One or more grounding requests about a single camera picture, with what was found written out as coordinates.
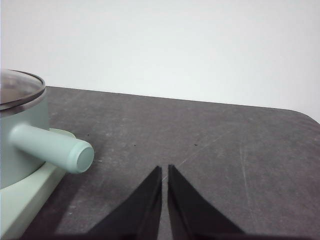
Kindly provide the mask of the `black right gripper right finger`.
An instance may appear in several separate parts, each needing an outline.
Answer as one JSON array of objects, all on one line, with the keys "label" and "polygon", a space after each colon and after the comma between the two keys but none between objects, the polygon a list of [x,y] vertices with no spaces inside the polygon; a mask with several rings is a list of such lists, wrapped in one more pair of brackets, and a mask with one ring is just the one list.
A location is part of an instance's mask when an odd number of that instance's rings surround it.
[{"label": "black right gripper right finger", "polygon": [[167,204],[175,240],[250,240],[205,200],[173,165],[168,166]]}]

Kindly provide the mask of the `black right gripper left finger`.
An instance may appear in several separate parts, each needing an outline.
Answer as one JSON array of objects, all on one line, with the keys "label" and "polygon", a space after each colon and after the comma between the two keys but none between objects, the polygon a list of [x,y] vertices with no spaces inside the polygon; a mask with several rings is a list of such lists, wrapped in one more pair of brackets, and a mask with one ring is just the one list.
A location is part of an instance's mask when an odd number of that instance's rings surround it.
[{"label": "black right gripper left finger", "polygon": [[91,228],[89,240],[156,240],[162,211],[162,168],[156,166],[132,194]]}]

